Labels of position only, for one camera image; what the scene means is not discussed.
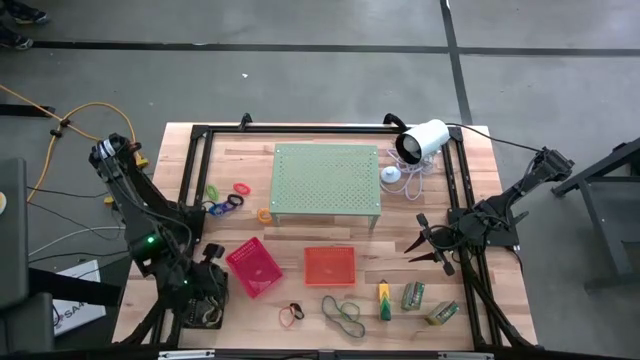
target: wooden table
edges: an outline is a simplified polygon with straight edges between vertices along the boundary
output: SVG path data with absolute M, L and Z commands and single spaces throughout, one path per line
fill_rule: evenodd
M 167 124 L 153 182 L 168 199 L 177 199 L 191 133 L 190 123 Z M 486 127 L 476 127 L 488 133 Z M 466 153 L 476 200 L 502 192 L 491 142 L 463 129 Z M 416 214 L 424 212 L 431 224 L 444 224 L 450 207 L 444 177 L 442 156 L 436 157 L 433 174 L 424 179 L 422 194 L 415 201 L 404 195 L 382 193 L 382 216 L 370 233 L 367 219 L 352 216 L 295 216 L 282 219 L 282 225 L 263 225 L 256 219 L 258 209 L 268 207 L 273 150 L 276 143 L 373 144 L 380 154 L 380 168 L 393 164 L 387 149 L 393 147 L 389 135 L 319 135 L 319 134 L 216 134 L 207 182 L 215 184 L 221 194 L 231 193 L 232 184 L 244 182 L 252 193 L 238 210 L 222 218 L 207 216 L 202 243 L 215 242 L 226 247 L 227 254 L 251 237 L 263 241 L 267 250 L 285 274 L 274 288 L 256 299 L 250 299 L 238 280 L 230 275 L 230 301 L 225 309 L 221 330 L 183 330 L 181 347 L 191 348 L 331 348 L 356 350 L 466 350 L 472 349 L 461 272 L 446 276 L 440 264 L 407 262 L 430 251 L 423 245 L 410 254 L 403 251 L 418 236 Z M 199 164 L 201 150 L 196 156 Z M 452 147 L 457 184 L 458 159 Z M 193 199 L 192 177 L 189 199 Z M 411 189 L 417 191 L 417 180 Z M 460 204 L 464 194 L 459 191 Z M 304 285 L 303 249 L 310 246 L 352 246 L 356 252 L 356 285 L 350 288 L 308 288 Z M 522 275 L 515 256 L 504 249 L 489 248 L 487 261 L 493 293 L 497 303 L 523 336 L 535 343 L 535 332 L 529 311 Z M 224 261 L 218 261 L 227 268 Z M 393 318 L 378 320 L 377 284 L 391 284 Z M 410 281 L 426 284 L 422 307 L 417 311 L 400 309 L 404 286 Z M 352 339 L 327 321 L 320 304 L 324 295 L 339 302 L 357 303 L 367 334 Z M 156 299 L 152 277 L 143 279 L 135 266 L 129 276 L 114 341 L 123 339 L 142 320 Z M 455 300 L 460 311 L 443 326 L 428 326 L 424 315 L 439 302 Z M 306 317 L 291 328 L 278 322 L 280 308 L 297 302 Z M 477 298 L 485 339 L 489 339 L 484 306 Z M 170 324 L 167 317 L 165 329 Z

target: green perforated board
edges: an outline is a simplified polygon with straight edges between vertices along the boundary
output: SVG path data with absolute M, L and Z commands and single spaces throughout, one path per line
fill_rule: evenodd
M 277 144 L 272 214 L 380 215 L 378 148 Z

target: shoe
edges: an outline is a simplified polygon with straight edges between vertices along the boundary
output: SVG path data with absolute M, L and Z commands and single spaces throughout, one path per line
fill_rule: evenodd
M 7 29 L 0 23 L 0 47 L 28 50 L 31 46 L 33 46 L 33 40 Z
M 40 25 L 49 22 L 49 16 L 46 12 L 17 1 L 12 1 L 11 4 L 7 6 L 7 12 L 18 25 Z

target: white paper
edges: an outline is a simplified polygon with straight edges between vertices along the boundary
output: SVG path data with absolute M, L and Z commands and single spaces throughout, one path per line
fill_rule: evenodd
M 89 271 L 95 270 L 82 277 L 83 280 L 100 282 L 100 271 L 98 269 L 98 260 L 88 261 L 86 263 L 74 266 L 70 269 L 58 272 L 59 275 L 78 277 Z M 89 305 L 86 303 L 66 300 L 53 300 L 53 306 L 58 310 L 60 319 L 58 324 L 54 326 L 54 334 L 56 336 L 82 326 L 95 319 L 101 318 L 107 314 L 102 305 Z M 56 323 L 56 313 L 53 313 L 53 323 Z

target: green battery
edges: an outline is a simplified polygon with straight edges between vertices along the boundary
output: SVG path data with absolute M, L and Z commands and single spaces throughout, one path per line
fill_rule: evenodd
M 424 284 L 420 282 L 410 282 L 404 287 L 402 295 L 403 310 L 418 310 L 422 303 L 422 294 L 424 293 Z
M 424 318 L 429 325 L 443 325 L 447 322 L 456 312 L 458 312 L 458 304 L 455 301 L 441 302 L 431 311 L 426 318 Z

